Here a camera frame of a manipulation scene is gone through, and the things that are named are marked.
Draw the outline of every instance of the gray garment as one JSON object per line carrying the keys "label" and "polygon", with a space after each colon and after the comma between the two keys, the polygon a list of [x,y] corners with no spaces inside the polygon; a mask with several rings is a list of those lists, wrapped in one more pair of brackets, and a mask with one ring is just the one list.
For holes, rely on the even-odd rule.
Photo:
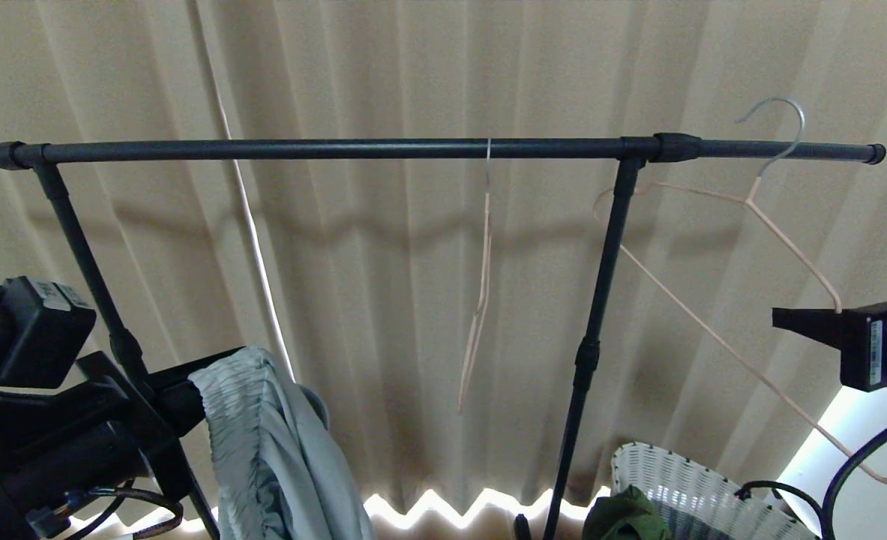
{"label": "gray garment", "polygon": [[249,346],[189,379],[210,427],[223,540],[375,540],[343,452],[269,352]]}

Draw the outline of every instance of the hanger hook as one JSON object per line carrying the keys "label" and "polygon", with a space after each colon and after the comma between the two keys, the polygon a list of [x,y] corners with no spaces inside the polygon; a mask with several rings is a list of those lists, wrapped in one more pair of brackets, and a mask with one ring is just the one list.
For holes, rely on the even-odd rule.
{"label": "hanger hook", "polygon": [[490,188],[490,147],[493,144],[492,138],[487,138],[487,164],[484,165],[484,173],[487,175],[487,190]]}
{"label": "hanger hook", "polygon": [[776,156],[773,156],[769,158],[769,160],[766,160],[766,163],[764,163],[763,166],[760,167],[760,171],[756,173],[757,178],[763,177],[763,173],[765,173],[766,167],[769,167],[769,165],[776,163],[776,161],[780,160],[780,158],[785,158],[786,156],[789,156],[790,152],[796,150],[796,147],[799,146],[800,140],[802,140],[803,138],[803,130],[806,130],[806,115],[803,114],[803,107],[800,106],[800,103],[796,103],[796,100],[779,96],[768,97],[765,100],[756,103],[756,105],[753,106],[753,109],[750,109],[748,113],[745,113],[739,120],[737,120],[737,123],[740,124],[742,122],[745,122],[749,119],[749,117],[753,115],[753,113],[757,112],[760,107],[772,101],[782,101],[783,103],[789,103],[790,106],[793,106],[793,109],[796,109],[796,115],[799,116],[800,119],[800,128],[796,130],[796,138],[793,138],[793,144],[790,144],[790,146],[786,150],[780,151],[780,153],[776,154]]}

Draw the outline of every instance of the green cloth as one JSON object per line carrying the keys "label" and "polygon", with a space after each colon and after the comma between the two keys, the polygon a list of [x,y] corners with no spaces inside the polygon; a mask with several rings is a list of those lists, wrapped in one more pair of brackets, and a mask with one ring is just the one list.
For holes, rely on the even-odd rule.
{"label": "green cloth", "polygon": [[594,502],[583,524],[583,540],[670,540],[670,528],[646,495],[631,485]]}

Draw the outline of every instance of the curtain fold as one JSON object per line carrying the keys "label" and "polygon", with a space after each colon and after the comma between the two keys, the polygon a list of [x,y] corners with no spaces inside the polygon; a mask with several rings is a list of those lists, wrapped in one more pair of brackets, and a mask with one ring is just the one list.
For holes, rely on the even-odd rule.
{"label": "curtain fold", "polygon": [[[887,10],[860,2],[0,3],[0,141],[620,137],[686,132],[887,147]],[[405,512],[434,489],[531,503],[553,484],[614,163],[495,160],[492,284],[457,414],[480,283],[474,160],[100,163],[61,170],[152,370],[242,344],[282,355],[326,400],[364,498]],[[757,160],[649,164],[640,184],[742,195]],[[244,194],[256,237],[250,234]],[[887,157],[781,161],[757,196],[840,290],[887,298]],[[601,219],[607,210],[601,206]],[[837,356],[769,327],[830,305],[738,206],[654,190],[625,244],[700,316],[820,414]],[[85,290],[28,172],[0,171],[0,281]],[[628,440],[730,478],[775,478],[809,427],[628,261],[618,264],[568,499],[608,482]],[[88,347],[106,351],[97,325]],[[205,431],[184,439],[211,502]],[[131,523],[145,513],[125,505]]]}

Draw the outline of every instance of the woven basket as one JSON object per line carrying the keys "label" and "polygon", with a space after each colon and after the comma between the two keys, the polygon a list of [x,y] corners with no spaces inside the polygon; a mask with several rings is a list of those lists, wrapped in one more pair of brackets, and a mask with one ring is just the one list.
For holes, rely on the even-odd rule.
{"label": "woven basket", "polygon": [[814,540],[799,520],[759,499],[740,500],[740,486],[716,471],[644,443],[613,455],[613,491],[634,485],[659,509],[674,540]]}

